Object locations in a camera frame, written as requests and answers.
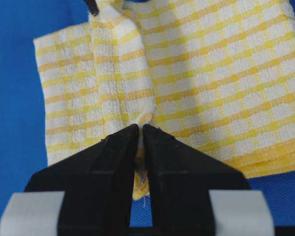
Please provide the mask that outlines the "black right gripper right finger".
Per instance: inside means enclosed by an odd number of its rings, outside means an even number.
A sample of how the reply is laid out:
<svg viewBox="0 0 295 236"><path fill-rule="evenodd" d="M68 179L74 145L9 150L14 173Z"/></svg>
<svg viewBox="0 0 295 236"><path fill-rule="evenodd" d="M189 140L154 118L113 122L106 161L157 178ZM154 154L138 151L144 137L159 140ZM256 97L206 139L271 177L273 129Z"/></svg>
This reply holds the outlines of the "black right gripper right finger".
<svg viewBox="0 0 295 236"><path fill-rule="evenodd" d="M146 124L153 224L163 236L272 236L261 191L243 173Z"/></svg>

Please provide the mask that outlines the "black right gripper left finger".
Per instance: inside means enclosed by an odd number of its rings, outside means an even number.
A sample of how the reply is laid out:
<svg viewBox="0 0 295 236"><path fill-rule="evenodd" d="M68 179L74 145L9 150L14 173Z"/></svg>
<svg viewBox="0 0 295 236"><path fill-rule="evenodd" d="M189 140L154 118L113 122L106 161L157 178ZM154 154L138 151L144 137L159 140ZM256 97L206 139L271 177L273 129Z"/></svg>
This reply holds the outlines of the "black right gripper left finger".
<svg viewBox="0 0 295 236"><path fill-rule="evenodd" d="M32 175L0 219L1 236L120 236L130 224L132 124Z"/></svg>

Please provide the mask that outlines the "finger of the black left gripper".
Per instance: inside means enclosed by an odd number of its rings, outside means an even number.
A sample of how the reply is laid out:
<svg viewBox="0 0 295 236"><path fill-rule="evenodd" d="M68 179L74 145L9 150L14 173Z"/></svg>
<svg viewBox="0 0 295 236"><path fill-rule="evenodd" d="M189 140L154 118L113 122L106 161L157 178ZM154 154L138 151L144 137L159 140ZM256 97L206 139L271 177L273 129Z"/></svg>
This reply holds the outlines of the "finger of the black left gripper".
<svg viewBox="0 0 295 236"><path fill-rule="evenodd" d="M97 6L96 0L85 0L85 4L88 7L88 11L92 16L97 16L99 13L99 8Z"/></svg>

